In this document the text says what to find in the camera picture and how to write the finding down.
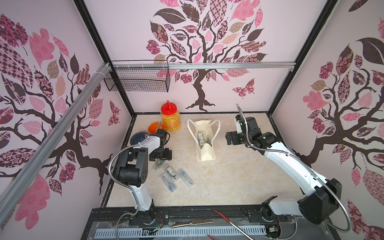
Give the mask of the green label compass case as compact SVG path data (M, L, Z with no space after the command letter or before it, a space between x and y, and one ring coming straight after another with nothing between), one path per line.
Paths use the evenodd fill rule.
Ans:
M164 165L165 162L166 160L156 160L152 167L153 172L157 172Z

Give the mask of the gold label compass case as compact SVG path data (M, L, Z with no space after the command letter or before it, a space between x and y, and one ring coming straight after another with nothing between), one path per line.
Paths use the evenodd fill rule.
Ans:
M174 180L177 180L177 179L178 179L177 173L175 172L175 170L174 170L169 164L165 164L165 165L164 165L164 169L165 169L165 172L166 172L171 178L173 178Z

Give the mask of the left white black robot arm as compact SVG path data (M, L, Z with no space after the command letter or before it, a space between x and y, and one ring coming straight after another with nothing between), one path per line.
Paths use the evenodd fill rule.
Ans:
M130 140L131 146L122 148L114 157L117 163L111 178L130 191L138 213L152 218L155 217L154 202L145 185L149 162L172 160L172 151L166 148L169 139L170 134L163 129L154 134L140 132Z

